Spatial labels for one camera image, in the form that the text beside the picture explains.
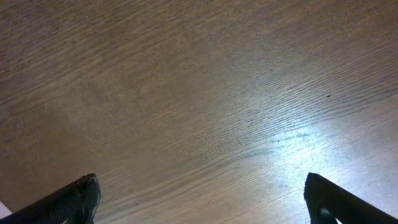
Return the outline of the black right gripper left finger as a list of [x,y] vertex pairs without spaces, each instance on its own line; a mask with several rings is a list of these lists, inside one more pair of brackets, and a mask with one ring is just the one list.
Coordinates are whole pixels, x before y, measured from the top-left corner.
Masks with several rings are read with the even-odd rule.
[[58,189],[1,219],[1,224],[93,224],[101,191],[95,174]]

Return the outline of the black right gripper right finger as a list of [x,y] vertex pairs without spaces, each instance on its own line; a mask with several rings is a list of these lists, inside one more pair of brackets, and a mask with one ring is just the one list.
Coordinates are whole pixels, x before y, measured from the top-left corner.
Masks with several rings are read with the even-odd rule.
[[304,199],[310,223],[391,223],[397,219],[316,173],[308,173]]

